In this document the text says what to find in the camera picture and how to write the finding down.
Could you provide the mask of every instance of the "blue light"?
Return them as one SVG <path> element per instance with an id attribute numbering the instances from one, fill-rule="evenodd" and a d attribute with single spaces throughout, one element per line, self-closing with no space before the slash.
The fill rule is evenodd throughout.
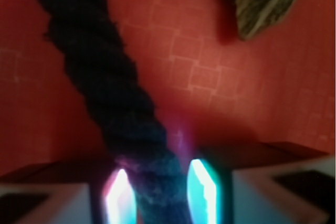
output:
<path id="1" fill-rule="evenodd" d="M 220 222 L 220 190 L 211 167 L 200 159 L 191 161 L 187 177 L 187 196 L 194 224 Z"/>
<path id="2" fill-rule="evenodd" d="M 136 224 L 134 191 L 124 169 L 114 172 L 104 188 L 108 224 Z"/>

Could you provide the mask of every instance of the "red surface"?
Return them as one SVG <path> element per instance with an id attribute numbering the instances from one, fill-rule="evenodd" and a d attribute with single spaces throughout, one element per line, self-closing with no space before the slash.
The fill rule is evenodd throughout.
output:
<path id="1" fill-rule="evenodd" d="M 335 0 L 297 0 L 280 25 L 247 42 L 226 0 L 108 1 L 181 156 L 239 140 L 335 152 Z M 0 174 L 106 155 L 63 56 L 43 40 L 49 16 L 36 0 L 0 6 Z"/>

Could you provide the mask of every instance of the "tile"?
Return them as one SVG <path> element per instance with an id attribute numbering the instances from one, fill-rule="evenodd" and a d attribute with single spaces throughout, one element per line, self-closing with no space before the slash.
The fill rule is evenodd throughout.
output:
<path id="1" fill-rule="evenodd" d="M 174 32 L 172 29 L 155 27 L 151 34 L 149 55 L 168 58 L 171 54 Z"/>
<path id="2" fill-rule="evenodd" d="M 235 109 L 235 100 L 213 95 L 210 100 L 209 108 L 218 114 L 230 116 Z"/>
<path id="3" fill-rule="evenodd" d="M 14 81 L 16 58 L 16 52 L 0 50 L 0 79 Z"/>
<path id="4" fill-rule="evenodd" d="M 154 5 L 151 22 L 167 28 L 178 27 L 181 22 L 181 10 L 171 6 Z"/>
<path id="5" fill-rule="evenodd" d="M 306 127 L 306 134 L 307 135 L 317 135 L 318 129 L 321 124 L 321 115 L 317 113 L 312 113 L 309 116 L 307 127 Z"/>
<path id="6" fill-rule="evenodd" d="M 29 80 L 41 80 L 43 78 L 43 65 L 41 61 L 19 58 L 17 62 L 16 76 Z"/>
<path id="7" fill-rule="evenodd" d="M 217 68 L 221 60 L 222 47 L 217 40 L 204 39 L 201 49 L 199 65 L 202 67 Z"/>
<path id="8" fill-rule="evenodd" d="M 192 100 L 196 102 L 196 104 L 208 107 L 209 101 L 211 97 L 211 90 L 194 87 L 192 92 Z"/>
<path id="9" fill-rule="evenodd" d="M 170 85 L 187 88 L 189 85 L 191 70 L 194 62 L 191 60 L 175 58 L 173 63 Z"/>
<path id="10" fill-rule="evenodd" d="M 175 36 L 172 54 L 197 60 L 201 52 L 201 42 L 195 39 Z"/>
<path id="11" fill-rule="evenodd" d="M 233 97 L 236 94 L 240 72 L 235 69 L 223 68 L 219 78 L 217 94 Z"/>
<path id="12" fill-rule="evenodd" d="M 191 75 L 191 85 L 215 89 L 217 87 L 219 72 L 211 69 L 194 67 Z"/>

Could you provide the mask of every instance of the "rope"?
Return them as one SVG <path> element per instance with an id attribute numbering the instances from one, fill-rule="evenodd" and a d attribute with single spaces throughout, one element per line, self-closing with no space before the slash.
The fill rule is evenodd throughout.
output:
<path id="1" fill-rule="evenodd" d="M 51 15 L 47 36 L 64 54 L 65 72 L 107 148 L 127 171 L 144 223 L 191 223 L 186 178 L 109 19 L 107 0 L 39 2 Z"/>

